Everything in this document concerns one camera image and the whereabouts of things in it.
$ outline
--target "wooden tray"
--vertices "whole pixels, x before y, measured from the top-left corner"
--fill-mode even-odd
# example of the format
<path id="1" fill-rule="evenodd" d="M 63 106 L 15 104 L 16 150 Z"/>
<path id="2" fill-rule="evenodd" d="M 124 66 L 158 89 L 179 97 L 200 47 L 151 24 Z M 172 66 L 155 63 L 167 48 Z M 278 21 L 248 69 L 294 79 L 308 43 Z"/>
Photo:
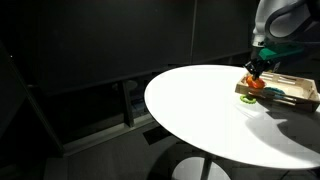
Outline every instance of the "wooden tray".
<path id="1" fill-rule="evenodd" d="M 287 76 L 275 73 L 264 72 L 260 76 L 266 83 L 266 87 L 281 89 L 285 95 L 275 92 L 266 92 L 263 89 L 255 89 L 248 86 L 246 73 L 237 83 L 236 92 L 240 94 L 249 94 L 275 103 L 281 103 L 303 109 L 309 112 L 315 112 L 320 104 L 318 91 L 314 80 L 304 79 L 294 76 Z"/>

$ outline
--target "white surface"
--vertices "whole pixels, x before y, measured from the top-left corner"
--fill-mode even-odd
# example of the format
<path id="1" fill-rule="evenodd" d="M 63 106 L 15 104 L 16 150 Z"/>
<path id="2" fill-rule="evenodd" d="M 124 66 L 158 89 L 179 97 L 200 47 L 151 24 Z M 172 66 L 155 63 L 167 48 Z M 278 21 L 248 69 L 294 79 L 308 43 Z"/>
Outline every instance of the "white surface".
<path id="1" fill-rule="evenodd" d="M 170 70 L 148 84 L 145 102 L 164 128 L 209 153 L 263 167 L 319 167 L 320 109 L 245 104 L 235 93 L 245 73 L 215 65 Z"/>
<path id="2" fill-rule="evenodd" d="M 172 180 L 197 180 L 201 179 L 204 158 L 192 157 L 181 161 L 174 169 Z M 230 180 L 227 173 L 216 165 L 211 163 L 208 180 Z"/>

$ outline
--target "orange object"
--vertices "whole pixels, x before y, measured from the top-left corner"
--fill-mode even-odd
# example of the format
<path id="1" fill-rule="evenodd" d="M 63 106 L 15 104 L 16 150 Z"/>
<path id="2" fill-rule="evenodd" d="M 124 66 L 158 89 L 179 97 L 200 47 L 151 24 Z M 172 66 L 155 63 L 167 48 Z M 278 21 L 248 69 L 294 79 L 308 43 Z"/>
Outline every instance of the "orange object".
<path id="1" fill-rule="evenodd" d="M 252 76 L 251 75 L 247 76 L 246 82 L 247 82 L 249 87 L 253 87 L 253 88 L 257 88 L 257 89 L 262 89 L 266 85 L 266 83 L 261 78 L 258 78 L 255 81 L 252 80 Z"/>

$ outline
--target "dark wall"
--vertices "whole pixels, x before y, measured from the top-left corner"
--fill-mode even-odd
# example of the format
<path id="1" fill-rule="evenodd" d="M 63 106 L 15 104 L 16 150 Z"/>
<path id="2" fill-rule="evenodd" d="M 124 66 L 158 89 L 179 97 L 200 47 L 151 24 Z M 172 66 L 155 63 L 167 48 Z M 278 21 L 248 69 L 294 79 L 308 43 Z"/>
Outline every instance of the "dark wall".
<path id="1" fill-rule="evenodd" d="M 199 0 L 194 16 L 195 0 L 30 0 L 19 31 L 50 95 L 248 51 L 255 6 Z"/>
<path id="2" fill-rule="evenodd" d="M 26 97 L 9 60 L 0 41 L 0 139 Z"/>

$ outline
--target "table top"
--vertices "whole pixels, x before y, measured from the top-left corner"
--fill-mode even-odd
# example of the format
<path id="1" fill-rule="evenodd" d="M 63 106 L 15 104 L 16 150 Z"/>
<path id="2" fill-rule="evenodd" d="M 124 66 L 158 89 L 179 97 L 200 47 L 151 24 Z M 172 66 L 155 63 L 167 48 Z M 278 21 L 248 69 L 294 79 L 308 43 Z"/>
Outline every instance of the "table top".
<path id="1" fill-rule="evenodd" d="M 235 87 L 246 72 L 220 65 L 164 72 L 148 84 L 146 106 L 172 134 L 211 154 L 270 168 L 320 167 L 320 108 L 243 103 Z"/>

